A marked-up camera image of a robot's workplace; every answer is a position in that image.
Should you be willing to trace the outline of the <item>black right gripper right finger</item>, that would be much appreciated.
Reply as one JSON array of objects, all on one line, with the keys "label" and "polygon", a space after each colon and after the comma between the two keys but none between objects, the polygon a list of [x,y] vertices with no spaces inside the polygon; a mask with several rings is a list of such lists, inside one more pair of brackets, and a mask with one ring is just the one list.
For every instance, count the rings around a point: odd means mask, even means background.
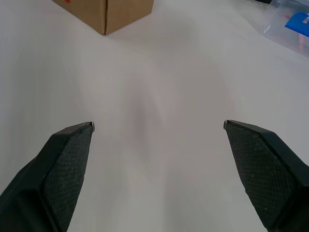
[{"label": "black right gripper right finger", "polygon": [[309,230],[309,167],[274,132],[226,120],[237,171],[269,232]]}]

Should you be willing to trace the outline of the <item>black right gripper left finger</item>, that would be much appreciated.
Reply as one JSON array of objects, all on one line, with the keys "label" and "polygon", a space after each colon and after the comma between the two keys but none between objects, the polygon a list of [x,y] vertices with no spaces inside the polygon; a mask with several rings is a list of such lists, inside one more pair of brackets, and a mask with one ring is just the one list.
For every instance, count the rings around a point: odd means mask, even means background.
[{"label": "black right gripper left finger", "polygon": [[94,132],[84,122],[54,133],[0,196],[2,232],[66,232],[86,172]]}]

